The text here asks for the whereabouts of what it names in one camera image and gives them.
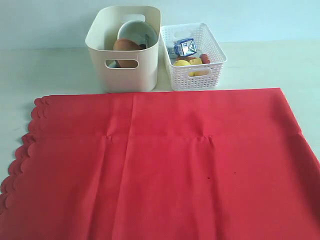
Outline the yellow lemon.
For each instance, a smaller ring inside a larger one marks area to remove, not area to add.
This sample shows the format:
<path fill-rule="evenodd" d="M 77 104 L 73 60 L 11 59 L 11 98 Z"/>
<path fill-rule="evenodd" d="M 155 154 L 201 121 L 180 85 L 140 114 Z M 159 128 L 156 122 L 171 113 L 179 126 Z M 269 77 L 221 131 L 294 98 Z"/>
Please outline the yellow lemon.
<path fill-rule="evenodd" d="M 185 67 L 185 66 L 190 66 L 191 64 L 187 61 L 187 60 L 176 60 L 173 64 L 173 66 L 175 67 Z M 194 76 L 194 72 L 189 72 L 188 73 L 189 77 L 193 77 Z"/>

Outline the fried chicken nugget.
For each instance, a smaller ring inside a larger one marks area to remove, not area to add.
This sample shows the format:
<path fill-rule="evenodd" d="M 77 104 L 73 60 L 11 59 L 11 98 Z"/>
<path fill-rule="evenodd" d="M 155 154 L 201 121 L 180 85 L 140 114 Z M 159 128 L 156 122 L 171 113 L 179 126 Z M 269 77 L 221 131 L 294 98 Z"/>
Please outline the fried chicken nugget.
<path fill-rule="evenodd" d="M 192 57 L 192 56 L 178 56 L 175 60 L 176 61 L 184 60 L 184 61 L 189 62 L 190 60 L 193 60 L 193 59 L 195 59 L 195 57 Z"/>

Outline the yellow cheese wedge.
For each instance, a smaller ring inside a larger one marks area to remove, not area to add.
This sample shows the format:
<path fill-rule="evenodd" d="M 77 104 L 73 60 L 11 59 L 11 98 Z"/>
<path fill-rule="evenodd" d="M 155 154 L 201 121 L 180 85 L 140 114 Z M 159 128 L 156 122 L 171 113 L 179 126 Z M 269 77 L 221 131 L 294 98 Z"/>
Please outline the yellow cheese wedge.
<path fill-rule="evenodd" d="M 191 65 L 202 65 L 202 61 L 201 61 L 201 59 L 199 57 L 190 60 L 189 63 Z M 198 71 L 194 72 L 194 77 L 206 76 L 207 74 L 208 74 L 207 70 L 198 70 Z"/>

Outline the stainless steel cup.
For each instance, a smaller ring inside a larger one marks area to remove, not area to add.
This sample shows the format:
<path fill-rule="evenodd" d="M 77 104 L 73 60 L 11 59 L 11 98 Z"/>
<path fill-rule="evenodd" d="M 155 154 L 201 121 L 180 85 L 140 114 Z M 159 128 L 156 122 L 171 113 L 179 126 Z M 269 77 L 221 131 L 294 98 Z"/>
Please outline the stainless steel cup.
<path fill-rule="evenodd" d="M 107 65 L 107 67 L 110 69 L 117 69 L 119 68 L 118 62 L 116 60 L 113 60 Z"/>

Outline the red toy sausage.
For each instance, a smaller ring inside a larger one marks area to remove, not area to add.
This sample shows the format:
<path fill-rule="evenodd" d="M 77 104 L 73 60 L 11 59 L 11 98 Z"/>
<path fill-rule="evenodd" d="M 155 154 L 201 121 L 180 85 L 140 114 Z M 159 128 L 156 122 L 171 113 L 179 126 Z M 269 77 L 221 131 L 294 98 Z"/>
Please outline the red toy sausage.
<path fill-rule="evenodd" d="M 202 61 L 202 64 L 210 64 L 211 63 L 209 56 L 205 53 L 200 55 L 200 59 Z"/>

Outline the blue white milk carton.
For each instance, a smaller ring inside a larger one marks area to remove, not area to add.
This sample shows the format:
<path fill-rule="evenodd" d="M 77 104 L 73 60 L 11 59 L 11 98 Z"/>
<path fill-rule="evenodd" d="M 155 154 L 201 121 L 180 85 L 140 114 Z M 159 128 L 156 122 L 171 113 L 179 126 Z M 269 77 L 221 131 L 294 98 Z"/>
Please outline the blue white milk carton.
<path fill-rule="evenodd" d="M 170 58 L 189 57 L 197 53 L 197 47 L 193 38 L 184 38 L 175 41 L 167 47 Z"/>

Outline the red table cloth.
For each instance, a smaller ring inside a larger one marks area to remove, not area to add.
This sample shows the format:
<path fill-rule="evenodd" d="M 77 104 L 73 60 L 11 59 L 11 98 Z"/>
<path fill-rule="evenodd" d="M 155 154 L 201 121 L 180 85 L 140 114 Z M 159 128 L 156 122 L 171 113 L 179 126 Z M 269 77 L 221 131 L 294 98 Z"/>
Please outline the red table cloth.
<path fill-rule="evenodd" d="M 3 240 L 317 240 L 320 163 L 280 88 L 49 95 Z"/>

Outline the brown wooden plate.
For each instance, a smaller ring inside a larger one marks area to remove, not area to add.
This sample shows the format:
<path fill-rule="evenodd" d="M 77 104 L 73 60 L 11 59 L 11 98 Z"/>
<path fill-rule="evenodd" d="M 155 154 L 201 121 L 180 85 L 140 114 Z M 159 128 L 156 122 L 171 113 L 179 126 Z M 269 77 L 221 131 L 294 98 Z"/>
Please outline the brown wooden plate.
<path fill-rule="evenodd" d="M 139 51 L 142 48 L 133 42 L 132 40 L 126 38 L 117 39 L 113 45 L 114 51 Z M 119 68 L 136 68 L 138 66 L 135 60 L 116 60 Z"/>

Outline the white ceramic bowl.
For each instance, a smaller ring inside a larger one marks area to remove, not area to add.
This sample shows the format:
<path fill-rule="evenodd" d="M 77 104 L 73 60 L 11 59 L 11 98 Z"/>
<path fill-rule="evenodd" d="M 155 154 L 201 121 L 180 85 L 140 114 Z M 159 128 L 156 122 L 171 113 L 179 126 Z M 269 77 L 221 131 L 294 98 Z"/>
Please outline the white ceramic bowl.
<path fill-rule="evenodd" d="M 159 39 L 153 27 L 141 20 L 130 20 L 125 22 L 118 30 L 117 39 L 128 39 L 137 45 L 146 44 L 145 35 L 149 36 L 149 47 L 154 46 Z"/>

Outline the metal table knife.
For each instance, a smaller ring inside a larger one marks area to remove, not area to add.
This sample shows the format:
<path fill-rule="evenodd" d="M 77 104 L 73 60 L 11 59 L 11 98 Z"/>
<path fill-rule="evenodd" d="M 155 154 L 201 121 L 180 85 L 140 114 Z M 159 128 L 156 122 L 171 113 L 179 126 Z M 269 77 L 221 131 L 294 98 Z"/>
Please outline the metal table knife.
<path fill-rule="evenodd" d="M 149 36 L 146 34 L 146 35 L 145 35 L 145 47 L 146 47 L 146 48 L 149 48 L 149 45 L 150 45 L 150 44 L 149 44 L 149 39 L 150 39 Z"/>

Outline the white perforated plastic basket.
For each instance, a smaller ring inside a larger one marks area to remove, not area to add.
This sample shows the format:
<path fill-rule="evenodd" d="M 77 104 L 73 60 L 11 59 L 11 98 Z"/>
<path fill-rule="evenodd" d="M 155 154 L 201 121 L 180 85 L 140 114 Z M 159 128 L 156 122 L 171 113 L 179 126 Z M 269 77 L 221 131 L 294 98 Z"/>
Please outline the white perforated plastic basket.
<path fill-rule="evenodd" d="M 227 56 L 204 23 L 164 25 L 160 29 L 164 65 L 174 91 L 214 88 L 220 79 Z M 177 57 L 169 50 L 179 40 L 193 39 L 196 53 L 189 65 L 175 66 Z"/>

